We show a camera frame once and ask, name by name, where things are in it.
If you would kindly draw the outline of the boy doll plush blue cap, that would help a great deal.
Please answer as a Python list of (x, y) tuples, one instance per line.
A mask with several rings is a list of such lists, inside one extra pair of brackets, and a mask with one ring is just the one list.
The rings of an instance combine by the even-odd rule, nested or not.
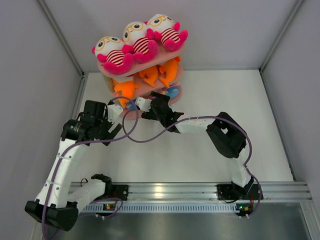
[(161, 93), (169, 96), (170, 99), (176, 98), (180, 93), (180, 81), (176, 81), (175, 83), (171, 84), (169, 87), (163, 87), (161, 89)]

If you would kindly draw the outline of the small orange shark plush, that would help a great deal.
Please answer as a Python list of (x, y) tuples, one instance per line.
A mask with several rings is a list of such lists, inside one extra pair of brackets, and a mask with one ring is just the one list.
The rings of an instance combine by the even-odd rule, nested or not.
[(156, 80), (158, 79), (158, 68), (156, 65), (139, 71), (139, 76), (150, 86), (154, 87)]

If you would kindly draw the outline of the large orange shark plush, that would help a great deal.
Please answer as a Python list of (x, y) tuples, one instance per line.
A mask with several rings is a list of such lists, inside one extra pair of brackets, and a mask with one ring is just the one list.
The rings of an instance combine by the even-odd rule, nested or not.
[(178, 65), (181, 61), (180, 56), (169, 59), (159, 67), (159, 72), (164, 75), (159, 77), (159, 80), (164, 84), (165, 87), (169, 88), (170, 83), (176, 78), (178, 72)]

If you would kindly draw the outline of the white panda plush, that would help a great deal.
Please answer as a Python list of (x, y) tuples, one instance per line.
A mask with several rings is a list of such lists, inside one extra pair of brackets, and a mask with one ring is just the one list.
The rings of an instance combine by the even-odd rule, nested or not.
[(104, 36), (92, 47), (91, 52), (105, 71), (112, 75), (122, 75), (129, 72), (134, 65), (133, 55), (130, 52), (124, 53), (124, 46), (120, 38)]
[(122, 50), (133, 54), (134, 61), (139, 64), (150, 62), (158, 54), (154, 31), (142, 21), (129, 23), (123, 31), (122, 41)]
[(186, 29), (180, 30), (181, 24), (165, 14), (155, 14), (145, 22), (152, 29), (156, 41), (168, 52), (180, 49), (189, 36)]

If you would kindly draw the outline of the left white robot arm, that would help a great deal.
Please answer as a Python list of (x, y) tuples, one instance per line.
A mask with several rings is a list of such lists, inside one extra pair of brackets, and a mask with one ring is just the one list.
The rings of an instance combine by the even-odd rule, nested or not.
[(70, 194), (72, 178), (84, 153), (94, 140), (109, 145), (122, 126), (116, 123), (123, 108), (110, 101), (87, 100), (77, 119), (68, 120), (62, 129), (56, 159), (35, 200), (26, 203), (24, 210), (44, 226), (69, 231), (79, 213), (97, 198), (109, 199), (114, 193), (112, 179), (94, 174), (91, 181)]

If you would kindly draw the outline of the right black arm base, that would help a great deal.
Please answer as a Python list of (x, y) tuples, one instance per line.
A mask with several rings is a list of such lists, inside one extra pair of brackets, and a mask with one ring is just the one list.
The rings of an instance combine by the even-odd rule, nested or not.
[(248, 218), (255, 209), (255, 201), (257, 204), (264, 199), (263, 192), (257, 183), (248, 183), (244, 187), (240, 187), (235, 183), (218, 184), (217, 195), (220, 201), (227, 204), (233, 204), (237, 201), (248, 201), (247, 203), (236, 204), (236, 215), (238, 217)]

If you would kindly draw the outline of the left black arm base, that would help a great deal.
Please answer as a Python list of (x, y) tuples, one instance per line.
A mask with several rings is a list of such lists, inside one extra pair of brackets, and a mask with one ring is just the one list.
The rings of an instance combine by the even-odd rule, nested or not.
[(106, 199), (115, 199), (115, 203), (105, 203), (103, 210), (106, 212), (97, 213), (97, 215), (105, 219), (115, 216), (122, 209), (124, 201), (128, 200), (128, 194), (129, 186), (127, 184), (113, 185), (110, 194), (104, 194), (98, 197), (96, 201), (100, 202)]

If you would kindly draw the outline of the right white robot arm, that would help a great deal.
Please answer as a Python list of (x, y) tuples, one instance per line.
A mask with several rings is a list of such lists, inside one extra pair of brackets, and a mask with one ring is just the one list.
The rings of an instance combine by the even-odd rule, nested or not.
[(152, 92), (153, 99), (138, 97), (135, 101), (142, 111), (141, 117), (156, 120), (169, 132), (206, 133), (216, 150), (229, 159), (231, 185), (235, 196), (246, 198), (252, 192), (254, 177), (248, 172), (247, 163), (252, 156), (252, 143), (247, 133), (226, 112), (217, 116), (187, 117), (169, 107), (169, 97)]

